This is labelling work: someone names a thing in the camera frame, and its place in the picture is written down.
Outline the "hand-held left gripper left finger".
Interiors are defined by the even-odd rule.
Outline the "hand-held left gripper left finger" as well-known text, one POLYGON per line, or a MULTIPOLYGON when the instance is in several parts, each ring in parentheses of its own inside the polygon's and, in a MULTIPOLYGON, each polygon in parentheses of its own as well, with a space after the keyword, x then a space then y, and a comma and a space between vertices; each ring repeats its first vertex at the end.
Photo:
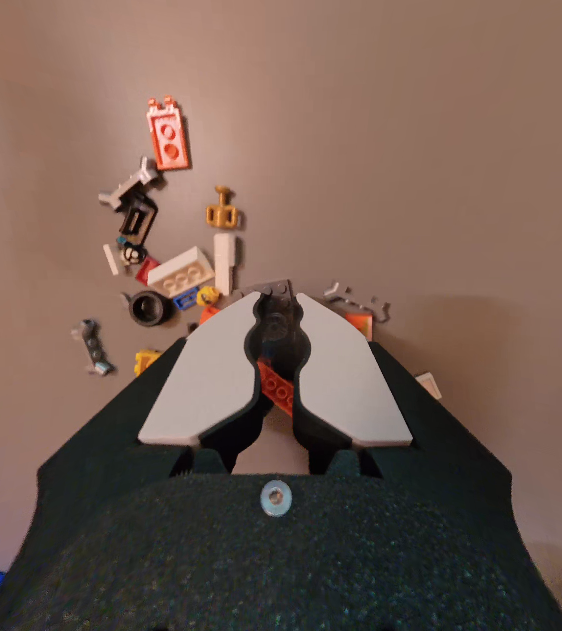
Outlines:
POLYGON ((242 297, 187 337, 138 433, 141 443, 199 446, 205 433, 246 410, 255 395, 251 342, 262 298, 242 297))

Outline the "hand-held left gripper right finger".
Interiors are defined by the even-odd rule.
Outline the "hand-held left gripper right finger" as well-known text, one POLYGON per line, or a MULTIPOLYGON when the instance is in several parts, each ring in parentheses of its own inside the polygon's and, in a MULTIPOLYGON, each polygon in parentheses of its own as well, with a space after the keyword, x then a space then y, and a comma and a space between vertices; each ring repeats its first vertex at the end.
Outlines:
POLYGON ((410 446, 411 431, 365 336, 305 293, 296 300, 308 350, 295 378, 295 416, 307 413, 356 447, 410 446))

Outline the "pile of lego pieces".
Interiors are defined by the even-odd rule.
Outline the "pile of lego pieces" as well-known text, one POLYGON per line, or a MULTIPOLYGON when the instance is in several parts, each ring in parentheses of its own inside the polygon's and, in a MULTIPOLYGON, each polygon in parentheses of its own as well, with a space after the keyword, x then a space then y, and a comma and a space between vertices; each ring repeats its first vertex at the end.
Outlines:
MULTIPOLYGON (((135 175, 115 192, 99 197, 101 203, 117 211, 125 210, 128 217, 133 219, 146 214, 152 217, 156 210, 153 200, 143 195, 147 184, 165 170, 187 169, 190 166, 184 121, 176 100, 170 95, 165 96, 164 102, 150 99, 147 122, 155 158, 144 157, 135 175)), ((143 232, 127 233, 122 230, 115 246, 104 246, 113 274, 118 273, 118 264, 139 265, 136 279, 146 291, 139 293, 136 299, 156 300, 166 318, 169 318, 170 308, 178 306, 185 309, 193 303, 202 305, 209 315, 218 312, 213 306, 217 293, 230 290, 232 267, 235 264, 233 235, 216 234, 215 245, 227 246, 226 251, 216 252, 216 264, 224 262, 228 265, 219 271, 214 271, 198 247, 192 247, 160 264, 145 253, 143 235, 143 232)))

